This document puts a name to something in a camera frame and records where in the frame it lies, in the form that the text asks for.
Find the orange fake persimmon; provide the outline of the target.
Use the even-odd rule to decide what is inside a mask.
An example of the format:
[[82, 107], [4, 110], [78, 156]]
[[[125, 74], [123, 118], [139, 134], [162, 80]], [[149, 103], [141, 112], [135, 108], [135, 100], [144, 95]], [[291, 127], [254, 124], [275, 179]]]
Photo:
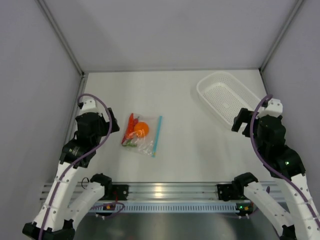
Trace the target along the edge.
[[139, 121], [133, 128], [133, 131], [138, 138], [146, 137], [149, 133], [149, 130], [149, 125], [143, 121]]

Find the clear zip top bag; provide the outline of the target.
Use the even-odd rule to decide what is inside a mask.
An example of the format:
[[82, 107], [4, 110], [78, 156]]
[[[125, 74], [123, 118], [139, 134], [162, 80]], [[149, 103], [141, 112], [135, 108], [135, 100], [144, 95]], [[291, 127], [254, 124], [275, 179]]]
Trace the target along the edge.
[[129, 151], [155, 157], [163, 117], [131, 113], [121, 145]]

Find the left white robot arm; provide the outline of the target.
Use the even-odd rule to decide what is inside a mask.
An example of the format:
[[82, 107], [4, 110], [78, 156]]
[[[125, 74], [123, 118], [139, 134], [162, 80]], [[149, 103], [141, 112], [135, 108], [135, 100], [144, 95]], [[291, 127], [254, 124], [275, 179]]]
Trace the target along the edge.
[[97, 149], [120, 127], [112, 108], [106, 109], [109, 121], [96, 107], [81, 107], [76, 117], [77, 130], [63, 146], [54, 182], [38, 215], [26, 223], [22, 233], [32, 240], [72, 240], [79, 223], [102, 199], [113, 195], [112, 179], [94, 174], [86, 189], [71, 200], [78, 181], [88, 168]]

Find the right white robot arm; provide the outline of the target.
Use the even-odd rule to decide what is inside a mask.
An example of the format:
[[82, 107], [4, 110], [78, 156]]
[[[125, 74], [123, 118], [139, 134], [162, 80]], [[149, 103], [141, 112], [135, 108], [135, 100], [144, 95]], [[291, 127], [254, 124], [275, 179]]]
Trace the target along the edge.
[[238, 175], [232, 181], [233, 192], [250, 200], [269, 220], [281, 240], [318, 240], [320, 213], [309, 191], [306, 170], [299, 154], [286, 145], [286, 128], [279, 112], [242, 108], [231, 130], [251, 141], [254, 153], [270, 173], [287, 206], [283, 208], [252, 173]]

